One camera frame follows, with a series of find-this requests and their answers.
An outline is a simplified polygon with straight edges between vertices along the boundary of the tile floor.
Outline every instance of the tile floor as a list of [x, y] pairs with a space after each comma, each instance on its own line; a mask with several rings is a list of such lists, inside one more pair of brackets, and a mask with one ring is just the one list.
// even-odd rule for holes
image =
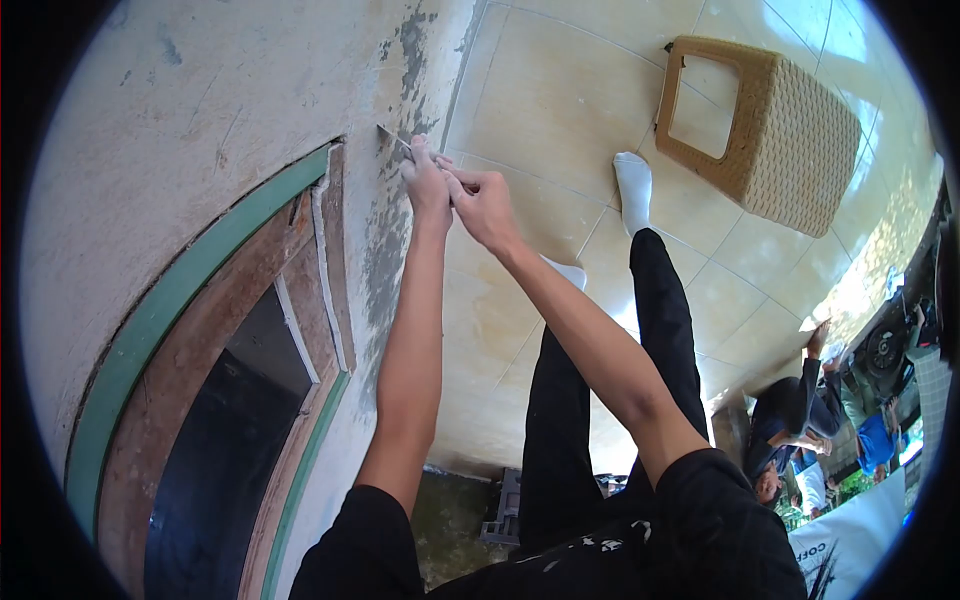
[[[657, 152], [662, 47], [690, 33], [784, 53], [859, 118], [855, 171], [825, 237], [744, 213]], [[686, 64], [671, 134], [722, 155], [736, 76], [708, 60]], [[859, 0], [490, 2], [446, 151], [464, 168], [502, 172], [530, 244], [581, 265], [587, 294], [635, 336], [611, 160], [646, 158], [651, 221], [686, 289], [709, 413], [741, 389], [799, 374], [815, 322], [834, 319], [831, 342], [859, 332], [883, 302], [889, 267], [902, 270], [916, 248], [943, 173], [920, 93]], [[444, 397], [429, 461], [479, 475], [519, 466], [543, 320], [459, 222], [444, 288]], [[590, 449], [596, 472], [628, 472], [636, 455], [596, 398]]]

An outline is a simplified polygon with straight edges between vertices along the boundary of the hand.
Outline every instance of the hand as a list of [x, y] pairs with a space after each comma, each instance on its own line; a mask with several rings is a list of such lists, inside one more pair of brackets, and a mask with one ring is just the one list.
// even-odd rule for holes
[[522, 239], [510, 205], [510, 189], [502, 175], [495, 171], [461, 171], [442, 156], [437, 161], [444, 168], [453, 206], [473, 239], [494, 255]]
[[809, 436], [810, 439], [813, 440], [813, 442], [814, 442], [814, 444], [815, 444], [815, 446], [816, 446], [816, 449], [815, 449], [814, 451], [815, 451], [817, 454], [823, 454], [823, 455], [825, 455], [825, 456], [829, 456], [829, 455], [830, 455], [830, 452], [833, 451], [833, 442], [831, 442], [831, 441], [828, 440], [827, 438], [821, 438], [821, 437], [816, 436], [816, 435], [814, 435], [814, 434], [812, 434], [812, 433], [807, 433], [806, 435]]
[[[453, 223], [453, 212], [450, 210], [450, 192], [444, 174], [431, 158], [425, 135], [414, 135], [410, 140], [410, 148], [413, 160], [403, 159], [400, 174], [407, 184], [407, 195], [414, 208], [414, 224], [436, 228], [446, 235]], [[433, 156], [437, 160], [444, 158]]]
[[824, 363], [824, 372], [831, 372], [839, 369], [840, 365], [843, 364], [844, 352], [846, 352], [846, 350], [844, 350], [843, 352], [840, 352], [839, 356], [834, 356], [833, 360], [831, 360], [830, 362]]
[[820, 352], [824, 349], [824, 343], [830, 333], [830, 319], [817, 325], [810, 336], [810, 341], [806, 343], [806, 355], [813, 360], [820, 360]]

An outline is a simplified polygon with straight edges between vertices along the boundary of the green trim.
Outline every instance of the green trim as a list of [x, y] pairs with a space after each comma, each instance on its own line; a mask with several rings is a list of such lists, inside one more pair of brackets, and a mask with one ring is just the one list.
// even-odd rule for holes
[[113, 339], [86, 397], [67, 465], [67, 501], [91, 541], [96, 541], [97, 505], [110, 440], [140, 374], [180, 313], [217, 269], [285, 204], [326, 173], [327, 150], [323, 146], [284, 168], [210, 226], [174, 260]]
[[313, 432], [310, 433], [310, 440], [306, 443], [303, 455], [300, 456], [300, 464], [297, 465], [297, 473], [294, 474], [294, 481], [290, 485], [290, 493], [283, 503], [283, 512], [280, 514], [280, 523], [276, 527], [274, 536], [274, 545], [270, 549], [270, 560], [267, 562], [267, 574], [263, 578], [263, 588], [260, 589], [260, 600], [274, 600], [276, 596], [276, 582], [280, 577], [280, 567], [282, 566], [283, 556], [287, 553], [287, 542], [290, 541], [290, 530], [294, 524], [294, 517], [297, 516], [297, 510], [300, 507], [300, 500], [303, 498], [303, 489], [306, 488], [306, 480], [313, 472], [313, 466], [317, 462], [317, 453], [320, 450], [320, 444], [326, 437], [326, 431], [330, 428], [333, 416], [337, 413], [337, 407], [340, 406], [340, 398], [344, 395], [344, 390], [350, 381], [350, 375], [346, 371], [340, 371], [337, 380], [333, 382], [330, 393], [326, 396], [324, 408], [320, 410], [317, 417], [317, 423], [313, 426]]

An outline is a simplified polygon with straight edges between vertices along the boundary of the white banner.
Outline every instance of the white banner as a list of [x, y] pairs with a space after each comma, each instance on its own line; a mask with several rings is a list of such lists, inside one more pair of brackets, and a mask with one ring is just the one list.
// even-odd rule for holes
[[856, 595], [900, 532], [904, 472], [904, 468], [898, 468], [880, 485], [787, 535], [806, 577], [807, 590], [836, 544], [833, 580], [827, 585], [824, 598], [848, 600]]

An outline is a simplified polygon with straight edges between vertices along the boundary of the white sock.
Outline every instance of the white sock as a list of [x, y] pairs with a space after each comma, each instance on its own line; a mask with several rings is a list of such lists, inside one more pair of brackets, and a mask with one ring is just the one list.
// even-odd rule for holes
[[613, 168], [623, 203], [623, 227], [633, 238], [641, 229], [650, 227], [650, 196], [653, 194], [654, 176], [647, 161], [630, 152], [617, 153], [613, 157]]
[[572, 283], [573, 285], [580, 288], [580, 291], [583, 292], [584, 288], [587, 287], [587, 272], [581, 269], [580, 267], [574, 267], [572, 265], [562, 265], [559, 262], [554, 262], [544, 256], [540, 255], [540, 258], [545, 260], [548, 265], [557, 270], [557, 273], [564, 276], [564, 278]]

